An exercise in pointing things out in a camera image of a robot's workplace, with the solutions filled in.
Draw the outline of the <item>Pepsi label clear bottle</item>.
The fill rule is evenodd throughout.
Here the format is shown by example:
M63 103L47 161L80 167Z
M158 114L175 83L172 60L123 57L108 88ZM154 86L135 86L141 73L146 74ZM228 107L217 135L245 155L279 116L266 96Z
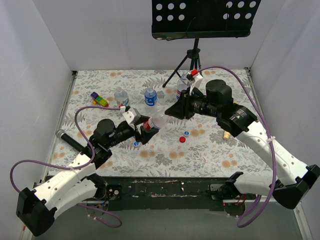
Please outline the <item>Pepsi label clear bottle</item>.
M177 82L176 99L178 100L181 95L181 91L186 90L190 86L190 82L187 78L187 74L183 73Z

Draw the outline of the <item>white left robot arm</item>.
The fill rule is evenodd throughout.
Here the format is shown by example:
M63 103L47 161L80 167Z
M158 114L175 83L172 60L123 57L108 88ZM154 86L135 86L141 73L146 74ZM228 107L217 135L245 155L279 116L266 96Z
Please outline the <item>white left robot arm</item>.
M96 174L96 170L112 156L111 147L132 137L146 144L157 134L158 128L151 128L147 122L145 116L133 125L128 120L119 125L111 119L99 121L89 139L94 150L89 147L82 149L66 170L33 189L26 187L21 190L17 200L17 217L38 237L69 208L86 199L103 199L107 193L107 183Z

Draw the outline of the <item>red bottle cap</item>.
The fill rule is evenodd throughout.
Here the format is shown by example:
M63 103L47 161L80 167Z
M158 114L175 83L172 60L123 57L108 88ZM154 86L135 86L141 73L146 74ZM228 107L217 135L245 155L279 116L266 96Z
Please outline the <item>red bottle cap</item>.
M185 138L184 136L181 136L181 137L179 138L179 141L180 141L181 143L185 143L185 142L186 142L186 138Z

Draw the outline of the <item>red label clear bottle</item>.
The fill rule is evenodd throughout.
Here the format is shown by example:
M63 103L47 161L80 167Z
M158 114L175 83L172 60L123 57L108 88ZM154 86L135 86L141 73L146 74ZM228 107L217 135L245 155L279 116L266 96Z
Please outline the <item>red label clear bottle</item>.
M143 128L146 130L161 129L170 121L170 119L171 117L166 115L164 111L158 111L143 123Z

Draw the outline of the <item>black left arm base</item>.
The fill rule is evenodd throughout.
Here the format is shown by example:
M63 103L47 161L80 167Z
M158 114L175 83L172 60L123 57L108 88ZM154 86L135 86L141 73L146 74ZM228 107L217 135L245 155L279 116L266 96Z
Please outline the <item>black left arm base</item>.
M108 184L105 188L103 200L107 201L120 201L122 198L122 186L119 184Z

